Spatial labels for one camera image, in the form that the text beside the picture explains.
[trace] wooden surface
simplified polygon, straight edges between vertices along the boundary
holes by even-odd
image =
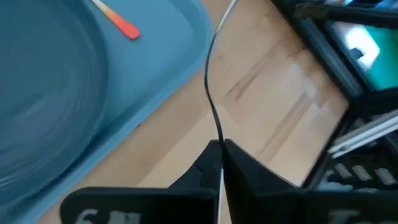
[[[229,0],[202,0],[216,23]],[[242,0],[218,41],[210,89],[227,138],[300,185],[346,108],[296,33],[268,0]],[[75,189],[167,187],[216,129],[198,72]],[[225,204],[222,223],[229,223]],[[59,203],[41,223],[59,223]]]

